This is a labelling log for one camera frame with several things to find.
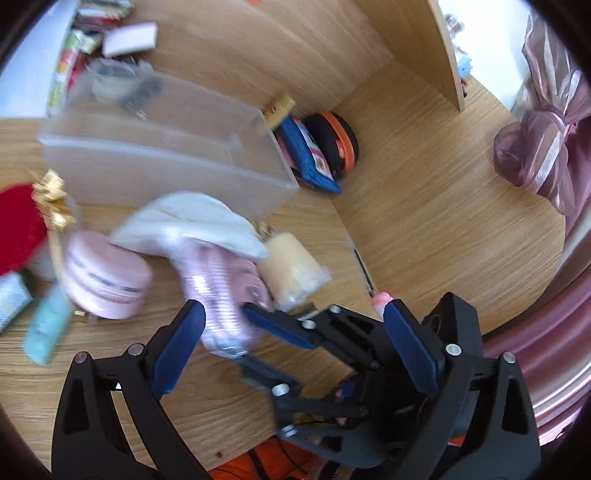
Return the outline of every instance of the white wall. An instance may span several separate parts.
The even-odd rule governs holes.
[[[472,59],[472,76],[508,109],[529,74],[521,53],[529,5],[522,0],[439,0],[465,29],[456,41]]]

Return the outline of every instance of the beige candle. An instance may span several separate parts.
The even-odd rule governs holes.
[[[265,243],[270,255],[257,263],[262,279],[275,299],[275,307],[287,312],[330,281],[322,267],[291,233],[271,236]]]

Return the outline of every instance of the blue gripper pad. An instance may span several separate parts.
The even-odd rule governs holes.
[[[271,315],[276,317],[292,317],[292,315],[277,311],[273,313],[269,312],[269,316],[267,316],[264,313],[260,313],[259,311],[249,307],[248,305],[244,306],[242,311],[249,322],[259,328],[262,328],[263,330],[266,330],[273,336],[285,340],[287,343],[295,345],[299,348],[306,348],[308,350],[314,350],[316,348],[316,345],[312,344],[305,336],[300,336],[297,334],[297,332],[284,328],[280,322],[274,320],[271,317]]]
[[[384,308],[384,328],[417,391],[435,398],[439,392],[437,362],[418,332],[421,324],[401,300],[393,300]]]
[[[174,390],[204,329],[205,309],[196,301],[154,362],[154,378],[150,385],[154,397],[160,398]]]

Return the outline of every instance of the plastic storage box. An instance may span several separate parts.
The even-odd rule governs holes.
[[[47,165],[77,202],[138,207],[189,190],[261,219],[297,191],[257,108],[156,75],[160,91],[134,112],[97,101],[87,72],[66,110],[44,123],[38,138]]]

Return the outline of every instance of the white eraser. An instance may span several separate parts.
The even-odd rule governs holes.
[[[105,33],[103,55],[116,57],[136,51],[152,50],[156,46],[158,26],[154,22],[127,25]]]

